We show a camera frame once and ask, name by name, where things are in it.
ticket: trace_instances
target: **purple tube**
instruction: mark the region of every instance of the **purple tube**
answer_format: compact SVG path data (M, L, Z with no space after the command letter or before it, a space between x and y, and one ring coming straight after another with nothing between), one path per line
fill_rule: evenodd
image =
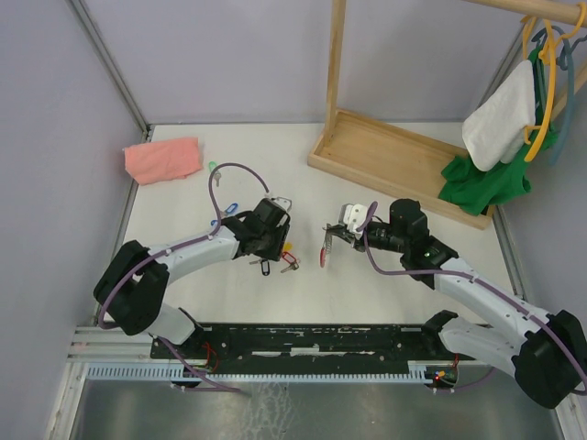
M371 216L369 216L369 215L367 216L367 218L365 219L365 223L369 223L370 220L372 219L372 216L375 214L374 210L371 211L371 208L374 205L375 205L375 207L377 207L376 202L373 202L371 204L371 206L369 207L368 213L371 213ZM383 270L379 266L377 266L377 263L373 259L371 249L369 248L369 242L367 240L367 234L363 234L363 243L365 244L365 251L367 253L367 258L369 259L369 262L371 263L373 268L378 273L381 273L382 275L395 276L395 275L435 275L435 274L441 274L441 275L461 277L467 281L476 282L477 284L482 286L484 289L495 294L498 298L500 298L501 300L505 301L506 303L508 303L509 305L514 307L518 312L520 312L521 314L524 314L530 321L532 321L533 323L538 325L555 342L555 344L560 348L560 351L562 351L562 353L565 355L565 357L569 360L570 364L573 366L575 371L577 371L577 374L579 375L579 377L581 378L581 381L583 382L583 387L585 388L585 390L573 390L573 391L571 391L571 393L577 394L580 396L587 395L587 375L585 374L585 372L583 371L583 369L579 365L579 362L577 362L577 359L575 359L575 357L572 355L572 353L569 351L569 349L564 345L564 343L560 340L560 338L550 329L550 327L548 327L546 325L546 323L543 323L541 320L536 318L534 315L530 314L530 312L527 310L526 307L522 306L521 304L518 304L516 301L514 301L512 298L510 298L509 295L500 291L499 289L496 289L491 284L489 284L487 281L481 280L479 278L473 278L473 276L470 275L469 273L461 272L459 270L442 270L442 269Z
M108 329L112 329L112 328L117 328L118 325L116 325L115 323L106 323L104 321L104 317L106 315L106 312L108 311L108 307L110 307L110 304L112 303L112 301L115 299L116 295L118 294L118 292L120 291L120 289L122 288L122 286L124 286L124 284L130 280L133 275L135 275L141 268L145 267L146 265L148 265L149 263L151 263L153 260L158 259L159 257L163 257L168 250L170 250L171 252L181 249L181 248L186 248L188 246L194 245L196 243L200 243L202 241L206 241L207 239L209 239L209 237L213 237L217 234L218 230L220 229L221 225L220 225L220 220L221 220L221 216L220 216L220 208L218 207L218 203L216 201L216 197L214 196L214 186L212 185L212 181L213 181L213 176L214 174L225 167L236 167L236 168L241 168L243 170L246 170L248 172L250 172L253 176L255 176L259 182L261 183L261 185L263 185L263 189L265 190L266 193L269 192L269 187L267 186L267 183L265 183L265 181L261 178L261 176L254 170L252 170L251 168L247 167L246 165L242 165L240 163L235 163L235 162L227 162L227 163L223 163L218 165L216 168L214 168L211 172L210 172L210 177L208 177L208 193L210 194L210 200L212 201L212 205L214 207L214 212L216 213L216 226L214 227L214 229L212 230L212 232L210 232L210 234L207 234L205 236L199 236L198 238L193 238L191 240L187 240L184 241L182 243L178 243L177 245L174 245L172 247L170 247L169 249L164 249L161 250L153 255L148 256L147 258L143 259L139 264L137 264L134 268L132 268L124 277L122 277L120 279L120 281L116 284L116 286L114 287L114 289L112 289L112 291L108 294L108 296L106 297L104 304L102 305L102 308L100 309L100 314L98 314L98 326L100 328L103 328L105 330ZM190 371L192 374L194 374L195 376L197 376L198 378L200 378L201 380L203 380L204 382L214 386L215 388L194 388L194 389L190 389L193 391L228 391L228 392L240 392L240 390L238 388L230 388L227 387L225 385L221 385L220 383L214 382L210 379L208 379L204 373L202 372L198 372L195 368L193 368L190 364L188 364L185 359L182 357L182 355L179 354L179 352L173 347L172 343L170 341L168 341L167 339L160 337L159 340L167 347L169 348L169 351L180 361L182 362L182 364L188 369L188 371Z

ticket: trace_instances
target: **wooden pole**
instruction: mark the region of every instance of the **wooden pole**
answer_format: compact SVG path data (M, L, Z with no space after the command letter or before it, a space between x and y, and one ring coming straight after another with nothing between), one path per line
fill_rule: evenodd
M581 65L579 70L575 73L575 94L587 83L587 60ZM569 89L564 86L564 89L560 96L556 99L554 106L552 107L552 116L550 120L554 121L560 112L565 108L567 104L567 98L569 97Z
M525 16L547 18L568 25L576 25L579 21L581 8L577 5L565 5L551 0L464 0L469 3L486 5L505 9L506 11L518 12ZM587 28L587 17L581 24Z
M330 23L330 59L328 62L327 117L324 124L324 143L334 134L337 119L338 76L340 74L340 53L342 34L345 28L347 0L332 0L332 19Z

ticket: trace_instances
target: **cable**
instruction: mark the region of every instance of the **cable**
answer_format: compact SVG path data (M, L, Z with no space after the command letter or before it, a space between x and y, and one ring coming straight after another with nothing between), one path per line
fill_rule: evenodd
M205 369L208 369L210 367L210 355L212 354L212 348L207 342L202 347L205 348Z
M182 357L182 355L180 355L179 352L175 349L175 347L173 346L173 344L171 342L169 342L164 337L157 336L157 338L169 349L169 351L172 353L172 355L174 355L175 358L177 360L179 360L190 373L192 373L197 378L200 378L205 383L212 385L214 387L214 388L191 388L191 389L186 389L186 390L240 392L240 390L238 388L227 387L226 385L222 385L221 383L214 382L213 380L210 380L209 378L207 378L205 376L205 373L203 373L202 371L198 371L197 369L192 367L190 364L188 364L187 361Z
M130 280L133 277L133 275L135 275L140 269L142 269L143 267L145 267L146 265L151 263L153 260L158 259L158 258L166 255L168 252L173 252L175 250L178 250L181 248L186 248L186 247L194 245L196 243L206 241L207 239L210 239L210 237L213 237L217 234L218 230L221 227L221 225L220 225L220 221L221 221L220 214L221 213L220 213L220 208L218 207L218 203L216 202L216 197L214 196L214 186L212 184L212 181L214 180L213 179L214 174L217 171L219 171L220 169L225 168L225 167L236 167L236 168L241 168L243 170L250 172L263 185L265 192L266 193L269 192L269 187L267 186L267 183L265 183L265 181L261 178L261 176L257 172L255 172L251 168L247 167L246 165L242 165L240 163L235 163L235 162L227 162L227 163L222 163L222 164L218 165L216 168L214 168L210 172L210 177L208 177L208 193L210 194L210 200L212 201L212 205L213 205L214 211L216 213L216 226L214 227L214 229L212 229L212 232L210 232L210 234L207 234L205 236L199 236L198 238L193 238L191 240L183 241L182 243L178 243L177 245L171 246L169 249L161 250L161 251L143 259L137 266L132 268L124 277L122 277L120 279L120 281L116 284L116 286L114 286L114 289L112 289L112 291L110 292L110 294L107 296L106 300L104 301L104 304L102 305L102 308L100 309L100 314L98 315L98 326L100 328L107 330L107 329L118 327L118 325L116 325L114 323L112 323L112 324L105 323L104 317L106 315L108 307L110 306L112 301L115 299L116 295L118 294L118 292L120 291L122 286L124 286L125 283L128 280Z
M468 383L466 385L461 385L460 387L454 387L451 390L444 390L442 388L434 388L434 389L432 389L432 391L433 392L441 392L441 393L450 393L450 394L454 393L455 391L467 391L472 388L477 388L477 387L481 386L486 381L491 379L496 372L497 372L497 368L491 367L485 376L483 376L482 378L477 379L471 383Z
M156 252L153 255L149 255L147 258L143 259L139 264L137 264L134 268L132 268L124 277L122 277L120 279L120 281L116 284L116 286L114 286L114 289L112 289L112 291L106 297L104 304L102 305L102 308L100 309L100 314L98 314L98 326L100 328L108 330L108 329L118 327L118 325L116 323L106 323L104 321L106 312L108 311L108 307L110 306L112 301L115 299L118 292L120 292L120 289L122 288L122 286L124 286L125 283L128 280L130 280L139 270L141 270L142 268L147 266L149 263L151 263L155 259L158 259L158 258L160 258L164 255L167 255L168 253L174 252L176 250L186 248L186 247L194 245L196 243L200 243L200 242L206 241L208 239L211 239L211 237L213 237L217 234L218 230L221 227L221 224L220 224L221 215L220 215L220 208L218 207L218 203L216 201L216 197L214 196L214 186L212 184L212 181L214 180L213 177L214 177L215 173L225 167L241 168L245 171L250 172L253 176L255 176L257 178L257 180L261 183L261 185L263 185L263 189L265 190L265 192L266 193L270 192L269 187L267 186L267 183L265 183L265 181L261 178L261 176L256 171L252 170L251 168L249 168L246 165L242 165L242 164L236 163L236 162L227 162L227 163L222 163L222 164L218 165L216 168L214 168L210 172L210 176L208 177L208 193L210 194L210 200L212 202L212 206L214 207L214 212L216 213L216 226L214 227L214 229L212 229L212 232L210 232L210 234L207 234L204 236L199 236L198 238L193 238L191 240L183 241L182 243L178 243L174 246L169 247L168 249L164 249L159 252ZM164 337L160 337L160 336L158 336L158 338L167 348L169 348L169 351L177 358L177 360L179 360L183 364L184 367L186 367L188 369L188 371L190 371L196 377L200 378L202 381L215 387L215 388L194 388L193 389L194 391L228 391L228 392L239 392L240 391L238 388L230 388L230 387L227 387L225 385L222 385L220 383L217 383L217 382L214 382L214 381L208 379L205 376L205 373L198 372L195 368L193 368L190 364L188 364L185 361L185 359L182 357L182 355L180 355L179 352L173 347L172 343L169 340L165 339ZM217 368L217 363L218 363L218 358L216 355L216 365L215 365L214 369Z
M367 213L371 213L371 215L367 215L367 218L365 219L365 223L363 223L363 225L360 226L361 228L364 228L366 226L366 224L370 222L370 220L372 218L372 214L374 213L375 209L377 209L377 202L371 203L371 206L367 210ZM577 361L577 359L575 359L575 356L572 355L572 353L569 351L567 346L564 345L564 343L560 340L560 338L550 329L550 327L548 327L546 325L546 323L543 323L541 320L536 318L533 314L530 313L529 310L527 310L526 307L515 302L507 294L505 294L502 291L500 291L499 289L493 287L487 281L482 280L480 278L475 278L470 273L461 272L460 270L443 270L443 269L383 270L379 266L377 266L375 259L373 259L371 249L369 248L369 242L367 240L367 234L363 234L363 243L365 244L365 252L367 253L367 258L369 259L369 262L371 263L371 265L373 266L375 271L377 271L377 273L381 273L382 275L390 275L390 276L395 276L395 275L448 275L448 276L454 276L454 277L461 277L467 281L476 282L477 284L482 286L485 290L495 294L498 298L500 298L504 302L506 302L509 305L511 305L512 307L514 307L519 313L523 314L527 319L532 321L534 324L538 325L554 341L554 343L560 348L560 351L562 351L563 355L565 355L567 360L570 362L570 364L573 366L573 368L575 369L575 371L579 375L579 378L583 382L583 386L585 388L585 390L573 390L573 391L571 391L571 393L577 394L579 396L587 396L587 374L585 374L585 372L583 371L583 369L579 365L579 362Z
M444 378L438 378L438 380L440 380L442 383L446 383L447 385L450 385L451 387L454 387L455 384L457 383L457 382L451 382L450 380L446 380Z

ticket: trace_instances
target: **wooden tray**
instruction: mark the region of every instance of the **wooden tray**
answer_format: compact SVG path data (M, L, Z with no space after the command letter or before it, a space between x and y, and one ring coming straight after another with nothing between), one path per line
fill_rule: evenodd
M332 138L318 138L308 165L392 197L415 199L425 209L484 229L492 222L493 206L474 216L438 199L445 184L440 172L455 156L467 154L463 148L338 109Z

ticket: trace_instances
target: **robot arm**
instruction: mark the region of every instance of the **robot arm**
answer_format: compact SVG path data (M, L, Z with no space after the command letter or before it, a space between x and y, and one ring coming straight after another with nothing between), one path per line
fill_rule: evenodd
M418 202L392 203L390 223L370 221L368 211L358 204L343 206L338 225L327 227L327 235L340 237L361 252L369 251L368 243L369 248L403 254L402 266L415 280L466 305L489 325L472 324L448 311L437 313L423 326L432 345L441 344L506 372L547 408L554 408L579 385L579 374L555 341L528 318L546 323L587 371L587 342L575 316L566 311L553 315L516 297L496 294L503 290L429 234Z
M123 284L108 307L108 313L127 335L144 332L162 336L180 345L194 332L195 322L185 312L163 302L167 287L205 266L256 255L279 261L290 226L291 201L263 199L254 211L222 219L220 229L207 240L177 248L206 233L174 243L143 247L136 240L124 244L98 281L95 299L104 304L122 278L140 261L162 254Z

